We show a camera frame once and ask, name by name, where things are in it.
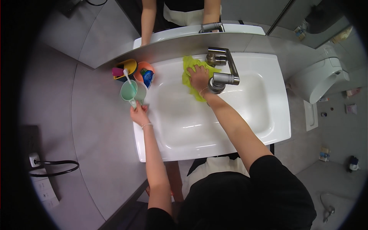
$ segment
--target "yellow-green rag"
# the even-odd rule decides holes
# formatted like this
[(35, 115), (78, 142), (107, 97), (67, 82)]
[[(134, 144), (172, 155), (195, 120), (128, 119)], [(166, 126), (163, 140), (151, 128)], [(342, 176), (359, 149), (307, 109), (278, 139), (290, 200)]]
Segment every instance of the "yellow-green rag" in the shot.
[(198, 59), (194, 59), (192, 58), (192, 56), (184, 56), (183, 57), (183, 68), (184, 68), (184, 73), (181, 76), (182, 81), (183, 81), (183, 85), (186, 85), (190, 88), (189, 93), (194, 95), (195, 99), (199, 102), (205, 102), (206, 100), (201, 97), (201, 95), (199, 95), (198, 91), (195, 90), (192, 85), (190, 84), (189, 78), (190, 78), (190, 73), (187, 71), (187, 68), (190, 67), (195, 71), (194, 66), (198, 65), (198, 66), (204, 66), (205, 69), (209, 70), (209, 75), (208, 78), (211, 78), (213, 76), (214, 72), (220, 72), (221, 70), (213, 68), (212, 66), (209, 66), (205, 61), (200, 61)]

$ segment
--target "gold bracelet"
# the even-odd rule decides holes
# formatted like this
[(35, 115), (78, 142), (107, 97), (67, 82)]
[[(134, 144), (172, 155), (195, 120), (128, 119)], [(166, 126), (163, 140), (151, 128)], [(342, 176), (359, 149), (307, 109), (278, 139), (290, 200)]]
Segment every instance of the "gold bracelet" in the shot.
[(152, 126), (152, 127), (153, 127), (153, 124), (152, 124), (152, 123), (147, 123), (147, 124), (145, 124), (145, 125), (142, 125), (142, 129), (143, 129), (143, 127), (145, 127), (146, 125), (150, 125), (150, 126)]
[(202, 93), (202, 91), (203, 90), (205, 90), (205, 89), (208, 89), (208, 87), (204, 87), (203, 89), (201, 89), (201, 91), (199, 92), (199, 95), (201, 96), (201, 97), (203, 97), (202, 95), (201, 95), (201, 93)]

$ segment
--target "woman's right hand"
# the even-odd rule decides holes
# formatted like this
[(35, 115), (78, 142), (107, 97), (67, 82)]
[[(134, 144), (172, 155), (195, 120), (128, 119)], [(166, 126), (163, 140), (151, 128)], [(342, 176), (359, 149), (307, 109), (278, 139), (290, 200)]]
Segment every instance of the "woman's right hand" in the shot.
[(190, 73), (190, 84), (195, 88), (198, 92), (203, 90), (208, 86), (208, 74), (209, 70), (205, 70), (204, 66), (195, 65), (195, 72), (192, 68), (188, 67), (187, 71)]
[(146, 114), (148, 107), (146, 105), (141, 106), (139, 101), (136, 101), (136, 103), (136, 109), (134, 109), (133, 106), (130, 107), (130, 117), (132, 118), (132, 120), (140, 126), (150, 123)]

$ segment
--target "woman's left hand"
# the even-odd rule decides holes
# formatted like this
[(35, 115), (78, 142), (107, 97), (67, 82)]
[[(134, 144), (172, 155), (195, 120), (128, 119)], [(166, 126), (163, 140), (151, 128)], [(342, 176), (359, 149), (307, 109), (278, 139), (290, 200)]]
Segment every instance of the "woman's left hand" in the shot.
[(146, 114), (148, 107), (146, 105), (141, 106), (138, 101), (136, 101), (136, 103), (136, 109), (134, 109), (133, 106), (130, 107), (130, 117), (132, 120), (140, 126), (150, 123)]

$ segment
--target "green cup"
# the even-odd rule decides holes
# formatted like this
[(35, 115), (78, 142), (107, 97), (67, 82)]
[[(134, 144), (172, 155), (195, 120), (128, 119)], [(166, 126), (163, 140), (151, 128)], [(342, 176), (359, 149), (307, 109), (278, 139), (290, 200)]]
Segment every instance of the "green cup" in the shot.
[(129, 102), (133, 106), (133, 108), (136, 108), (137, 104), (135, 101), (137, 100), (141, 105), (143, 105), (143, 100), (146, 97), (147, 90), (146, 87), (141, 83), (137, 83), (135, 80), (131, 80), (131, 82), (137, 92), (135, 93), (129, 82), (126, 81), (121, 87), (120, 97), (124, 101)]

